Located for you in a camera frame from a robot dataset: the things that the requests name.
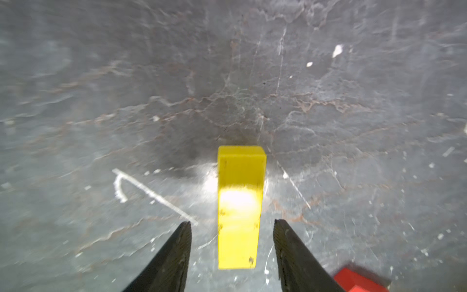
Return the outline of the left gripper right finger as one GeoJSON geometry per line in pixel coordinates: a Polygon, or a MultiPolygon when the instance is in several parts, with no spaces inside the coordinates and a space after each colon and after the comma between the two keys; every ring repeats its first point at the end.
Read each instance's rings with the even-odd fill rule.
{"type": "Polygon", "coordinates": [[[278,276],[284,292],[342,292],[286,220],[274,221],[278,276]]]}

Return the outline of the yellow block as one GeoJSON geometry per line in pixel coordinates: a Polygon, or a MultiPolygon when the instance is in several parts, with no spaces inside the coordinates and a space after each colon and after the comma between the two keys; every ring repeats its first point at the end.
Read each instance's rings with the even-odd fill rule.
{"type": "Polygon", "coordinates": [[[257,263],[267,157],[260,146],[218,149],[218,268],[257,263]]]}

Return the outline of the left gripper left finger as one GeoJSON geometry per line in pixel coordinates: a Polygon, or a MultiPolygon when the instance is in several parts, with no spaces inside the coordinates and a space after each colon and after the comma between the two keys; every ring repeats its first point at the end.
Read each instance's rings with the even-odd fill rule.
{"type": "Polygon", "coordinates": [[[183,292],[191,246],[191,223],[184,221],[124,292],[183,292]]]}

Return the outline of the red block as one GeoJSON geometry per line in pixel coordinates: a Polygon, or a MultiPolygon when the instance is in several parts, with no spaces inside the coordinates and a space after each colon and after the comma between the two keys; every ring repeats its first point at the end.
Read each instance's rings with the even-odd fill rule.
{"type": "Polygon", "coordinates": [[[389,292],[386,287],[361,276],[360,274],[343,268],[334,276],[334,280],[345,292],[389,292]]]}

